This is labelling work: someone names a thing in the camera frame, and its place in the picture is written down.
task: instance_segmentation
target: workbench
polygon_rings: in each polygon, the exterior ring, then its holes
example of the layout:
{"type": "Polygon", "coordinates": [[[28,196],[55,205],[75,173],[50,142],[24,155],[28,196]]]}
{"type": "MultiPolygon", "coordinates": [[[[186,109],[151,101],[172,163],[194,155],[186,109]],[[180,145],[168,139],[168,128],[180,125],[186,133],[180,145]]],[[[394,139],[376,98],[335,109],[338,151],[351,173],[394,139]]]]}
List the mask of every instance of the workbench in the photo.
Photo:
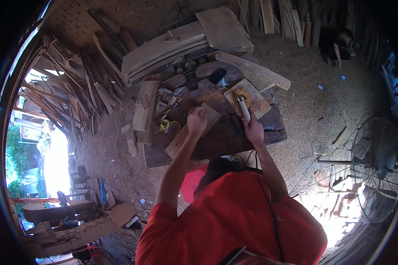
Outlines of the workbench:
{"type": "MultiPolygon", "coordinates": [[[[187,122],[187,115],[192,107],[206,103],[215,109],[221,117],[209,130],[207,135],[201,138],[191,157],[192,161],[211,159],[218,156],[230,155],[252,150],[253,146],[244,135],[243,124],[235,116],[235,111],[227,102],[223,93],[237,84],[244,76],[236,67],[228,65],[226,76],[217,84],[209,82],[208,78],[197,82],[197,88],[178,88],[177,97],[183,100],[168,113],[169,120],[176,120],[183,127],[187,122]]],[[[277,105],[272,96],[272,89],[263,93],[263,96],[271,104],[271,109],[259,119],[264,127],[264,142],[266,145],[274,145],[287,139],[286,130],[277,105]]],[[[179,126],[174,123],[168,133],[157,126],[152,126],[153,143],[144,144],[144,155],[147,167],[160,167],[169,165],[172,158],[165,152],[166,147],[174,139],[179,126]]]]}

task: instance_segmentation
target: person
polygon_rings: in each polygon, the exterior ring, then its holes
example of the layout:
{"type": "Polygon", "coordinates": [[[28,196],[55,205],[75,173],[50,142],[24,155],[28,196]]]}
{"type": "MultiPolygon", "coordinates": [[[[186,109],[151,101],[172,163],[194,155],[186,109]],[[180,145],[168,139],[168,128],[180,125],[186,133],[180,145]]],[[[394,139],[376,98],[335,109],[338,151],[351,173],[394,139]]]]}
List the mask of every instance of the person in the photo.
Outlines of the person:
{"type": "Polygon", "coordinates": [[[324,230],[289,197],[264,143],[264,128],[249,112],[245,135],[262,170],[211,159],[194,201],[177,216],[188,162],[207,123],[202,107],[189,112],[189,134],[160,182],[136,264],[317,264],[327,246],[324,230]]]}
{"type": "Polygon", "coordinates": [[[333,28],[322,28],[320,31],[320,54],[325,63],[329,63],[329,59],[337,61],[337,67],[342,66],[342,60],[349,60],[355,54],[349,53],[345,48],[350,41],[354,39],[352,31],[343,28],[340,30],[333,28]]]}

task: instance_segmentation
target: brick wall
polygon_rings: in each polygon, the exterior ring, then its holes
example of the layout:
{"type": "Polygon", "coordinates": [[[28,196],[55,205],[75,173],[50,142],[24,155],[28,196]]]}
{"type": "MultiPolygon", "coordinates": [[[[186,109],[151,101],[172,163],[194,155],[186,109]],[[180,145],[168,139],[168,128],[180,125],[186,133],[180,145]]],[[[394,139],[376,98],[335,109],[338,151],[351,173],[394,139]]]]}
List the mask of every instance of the brick wall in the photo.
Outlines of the brick wall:
{"type": "Polygon", "coordinates": [[[221,4],[237,6],[236,1],[223,0],[180,0],[179,3],[181,16],[176,13],[174,0],[59,0],[47,16],[46,26],[77,46],[89,46],[91,35],[101,31],[86,12],[92,8],[103,14],[115,32],[119,32],[120,27],[128,28],[137,45],[141,45],[170,27],[196,20],[196,11],[221,4]]]}

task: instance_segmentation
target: right hand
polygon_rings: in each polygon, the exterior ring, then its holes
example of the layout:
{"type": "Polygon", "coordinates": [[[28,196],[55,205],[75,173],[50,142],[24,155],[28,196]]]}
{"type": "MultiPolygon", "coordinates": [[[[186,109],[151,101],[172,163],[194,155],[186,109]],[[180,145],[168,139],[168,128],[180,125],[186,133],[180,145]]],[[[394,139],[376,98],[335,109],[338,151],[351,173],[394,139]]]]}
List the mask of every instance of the right hand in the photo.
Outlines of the right hand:
{"type": "Polygon", "coordinates": [[[203,107],[192,108],[187,115],[189,135],[198,140],[206,128],[207,121],[208,114],[203,107]]]}
{"type": "Polygon", "coordinates": [[[255,146],[264,143],[264,128],[250,108],[249,113],[251,114],[251,125],[248,124],[245,118],[242,118],[242,122],[245,127],[246,138],[255,146]]]}

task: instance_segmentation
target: red object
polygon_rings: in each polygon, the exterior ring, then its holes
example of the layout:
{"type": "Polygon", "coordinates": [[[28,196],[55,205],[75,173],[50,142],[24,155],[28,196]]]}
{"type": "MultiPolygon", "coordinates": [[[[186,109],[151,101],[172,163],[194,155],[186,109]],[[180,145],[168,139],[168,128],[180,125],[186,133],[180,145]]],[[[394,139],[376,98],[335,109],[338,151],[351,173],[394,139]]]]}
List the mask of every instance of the red object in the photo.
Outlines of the red object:
{"type": "MultiPolygon", "coordinates": [[[[322,226],[288,196],[272,207],[285,261],[317,264],[327,245],[322,226]]],[[[217,264],[244,246],[280,261],[273,216],[251,171],[218,178],[179,217],[171,205],[155,205],[138,243],[136,264],[217,264]]]]}
{"type": "Polygon", "coordinates": [[[190,169],[184,177],[183,184],[181,185],[180,191],[183,194],[183,199],[187,203],[192,203],[194,196],[193,193],[196,190],[200,179],[205,175],[208,164],[203,164],[193,169],[190,169]]]}

